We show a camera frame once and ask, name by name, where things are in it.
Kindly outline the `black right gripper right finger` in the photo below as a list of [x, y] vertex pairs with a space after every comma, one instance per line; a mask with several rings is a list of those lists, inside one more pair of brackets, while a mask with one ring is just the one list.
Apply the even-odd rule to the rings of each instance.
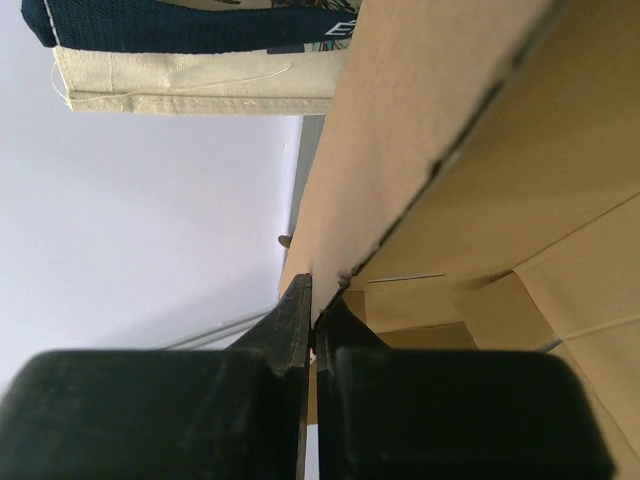
[[343, 301], [314, 328], [324, 479], [610, 479], [614, 460], [562, 359], [394, 349]]

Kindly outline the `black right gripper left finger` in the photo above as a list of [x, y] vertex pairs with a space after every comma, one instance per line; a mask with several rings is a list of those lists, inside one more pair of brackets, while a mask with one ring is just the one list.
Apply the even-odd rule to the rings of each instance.
[[300, 479], [312, 280], [223, 350], [54, 350], [1, 401], [5, 479]]

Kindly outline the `brown cardboard box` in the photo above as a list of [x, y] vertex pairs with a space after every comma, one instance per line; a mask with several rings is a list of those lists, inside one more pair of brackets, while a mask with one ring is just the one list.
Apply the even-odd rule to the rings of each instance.
[[639, 5], [367, 1], [281, 276], [580, 377], [639, 475]]

